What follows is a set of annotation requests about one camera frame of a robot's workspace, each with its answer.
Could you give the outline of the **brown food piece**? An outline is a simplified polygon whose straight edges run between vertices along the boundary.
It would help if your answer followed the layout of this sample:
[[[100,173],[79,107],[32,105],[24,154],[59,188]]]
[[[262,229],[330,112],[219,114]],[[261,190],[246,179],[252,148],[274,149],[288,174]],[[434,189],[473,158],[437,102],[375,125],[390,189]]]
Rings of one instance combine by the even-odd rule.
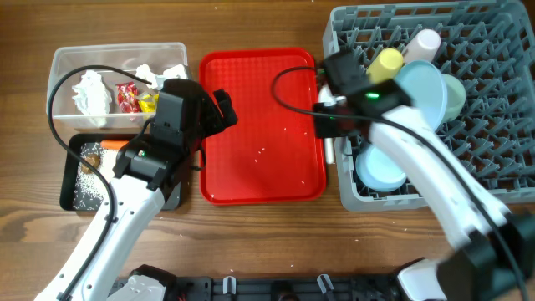
[[[101,163],[100,156],[96,153],[88,154],[84,157],[84,160],[91,165],[91,167],[87,167],[85,164],[81,164],[80,170],[84,174],[93,174],[94,169],[97,170]]]

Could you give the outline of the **pink white cup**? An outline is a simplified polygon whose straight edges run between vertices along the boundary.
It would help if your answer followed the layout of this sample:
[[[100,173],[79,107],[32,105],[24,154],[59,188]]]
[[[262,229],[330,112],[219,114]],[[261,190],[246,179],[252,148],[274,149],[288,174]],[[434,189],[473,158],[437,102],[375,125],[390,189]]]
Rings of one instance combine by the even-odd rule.
[[[434,30],[422,29],[403,49],[404,63],[423,60],[431,62],[441,46],[441,36]]]

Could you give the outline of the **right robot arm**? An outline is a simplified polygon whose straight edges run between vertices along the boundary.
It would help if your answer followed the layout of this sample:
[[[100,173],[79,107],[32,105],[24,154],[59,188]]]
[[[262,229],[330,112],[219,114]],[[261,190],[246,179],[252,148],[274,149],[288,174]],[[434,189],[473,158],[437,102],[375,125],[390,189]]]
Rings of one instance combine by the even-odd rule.
[[[470,174],[393,80],[325,85],[313,107],[317,135],[361,130],[407,176],[436,215],[452,255],[421,259],[397,274],[407,300],[492,300],[534,274],[534,216],[516,215]]]

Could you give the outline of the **yellow plastic cup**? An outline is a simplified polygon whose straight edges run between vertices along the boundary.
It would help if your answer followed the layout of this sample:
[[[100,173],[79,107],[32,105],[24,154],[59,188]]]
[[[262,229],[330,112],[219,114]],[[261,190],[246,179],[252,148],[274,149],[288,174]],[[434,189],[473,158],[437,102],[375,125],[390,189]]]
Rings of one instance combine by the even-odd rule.
[[[394,48],[385,48],[367,68],[366,74],[372,84],[378,84],[393,79],[403,64],[404,58],[400,51]]]

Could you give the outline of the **light blue plate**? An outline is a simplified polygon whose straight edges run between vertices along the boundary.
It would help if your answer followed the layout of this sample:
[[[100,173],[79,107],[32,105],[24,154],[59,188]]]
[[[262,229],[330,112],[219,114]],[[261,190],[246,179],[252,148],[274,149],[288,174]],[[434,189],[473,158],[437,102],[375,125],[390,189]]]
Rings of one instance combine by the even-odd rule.
[[[395,82],[411,97],[412,105],[420,109],[433,130],[442,124],[447,106],[446,82],[440,70],[425,60],[403,66]]]

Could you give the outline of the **orange carrot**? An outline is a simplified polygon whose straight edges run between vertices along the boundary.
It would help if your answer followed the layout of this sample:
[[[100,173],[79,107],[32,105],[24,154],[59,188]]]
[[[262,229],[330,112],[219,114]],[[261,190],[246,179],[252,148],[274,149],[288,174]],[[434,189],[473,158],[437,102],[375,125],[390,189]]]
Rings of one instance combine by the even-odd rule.
[[[106,150],[119,151],[128,144],[127,140],[102,140],[100,146]]]

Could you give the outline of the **large white tissue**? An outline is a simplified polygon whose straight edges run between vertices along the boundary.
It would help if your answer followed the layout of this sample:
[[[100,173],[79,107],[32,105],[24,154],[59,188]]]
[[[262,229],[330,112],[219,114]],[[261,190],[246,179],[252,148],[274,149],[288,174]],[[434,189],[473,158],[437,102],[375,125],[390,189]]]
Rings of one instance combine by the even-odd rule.
[[[102,81],[102,76],[93,70],[87,70],[72,90],[75,92],[72,99],[77,109],[83,115],[91,115],[89,122],[92,125],[98,128],[104,127],[112,97]]]

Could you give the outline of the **light blue bowl with rice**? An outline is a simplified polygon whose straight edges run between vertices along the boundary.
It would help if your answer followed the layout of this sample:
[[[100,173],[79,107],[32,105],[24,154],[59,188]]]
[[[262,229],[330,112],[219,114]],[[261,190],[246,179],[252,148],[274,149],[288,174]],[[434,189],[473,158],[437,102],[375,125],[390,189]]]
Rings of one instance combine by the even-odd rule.
[[[366,146],[358,154],[355,171],[365,186],[379,192],[394,191],[407,179],[406,174],[374,145]]]

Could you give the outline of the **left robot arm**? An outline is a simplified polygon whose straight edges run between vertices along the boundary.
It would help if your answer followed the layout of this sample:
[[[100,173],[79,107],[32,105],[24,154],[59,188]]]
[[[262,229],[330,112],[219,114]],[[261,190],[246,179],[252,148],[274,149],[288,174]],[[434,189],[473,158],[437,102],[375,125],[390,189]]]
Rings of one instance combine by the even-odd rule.
[[[133,246],[161,211],[207,137],[237,123],[230,95],[168,79],[154,117],[120,150],[107,199],[38,300],[106,300]]]

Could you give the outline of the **white plastic spoon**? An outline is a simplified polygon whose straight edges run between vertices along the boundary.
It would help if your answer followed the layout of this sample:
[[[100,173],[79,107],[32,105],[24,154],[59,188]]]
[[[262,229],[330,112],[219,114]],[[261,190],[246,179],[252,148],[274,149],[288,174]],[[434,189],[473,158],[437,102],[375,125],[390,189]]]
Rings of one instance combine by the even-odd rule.
[[[331,95],[330,89],[324,85],[318,92],[318,102],[327,106],[335,104],[335,98]],[[327,164],[335,162],[334,141],[332,138],[324,139],[325,161]]]

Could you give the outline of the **yellow snack wrapper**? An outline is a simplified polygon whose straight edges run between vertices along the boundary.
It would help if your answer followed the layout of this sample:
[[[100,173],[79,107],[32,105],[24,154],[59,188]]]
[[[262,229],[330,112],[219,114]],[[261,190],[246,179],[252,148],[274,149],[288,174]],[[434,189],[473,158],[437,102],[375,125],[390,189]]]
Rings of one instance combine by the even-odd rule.
[[[159,102],[159,94],[144,93],[137,98],[143,113],[155,113]]]

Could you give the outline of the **red strawberry candy wrapper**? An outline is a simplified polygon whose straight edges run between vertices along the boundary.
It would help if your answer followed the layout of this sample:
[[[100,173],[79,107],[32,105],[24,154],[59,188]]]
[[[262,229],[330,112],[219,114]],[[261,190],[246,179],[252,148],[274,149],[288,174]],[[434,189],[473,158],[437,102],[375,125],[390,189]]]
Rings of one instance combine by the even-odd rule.
[[[137,96],[138,89],[133,82],[117,84],[115,86],[117,94],[117,103],[122,113],[140,113]]]

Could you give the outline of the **small white tissue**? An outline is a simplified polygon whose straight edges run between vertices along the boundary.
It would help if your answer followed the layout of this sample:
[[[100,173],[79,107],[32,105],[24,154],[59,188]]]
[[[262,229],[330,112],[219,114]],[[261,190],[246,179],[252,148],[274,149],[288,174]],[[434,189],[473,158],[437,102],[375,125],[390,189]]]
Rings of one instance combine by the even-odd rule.
[[[147,81],[146,86],[149,89],[161,89],[161,80],[158,75],[154,74],[150,66],[147,64],[142,64],[137,67],[135,76]]]

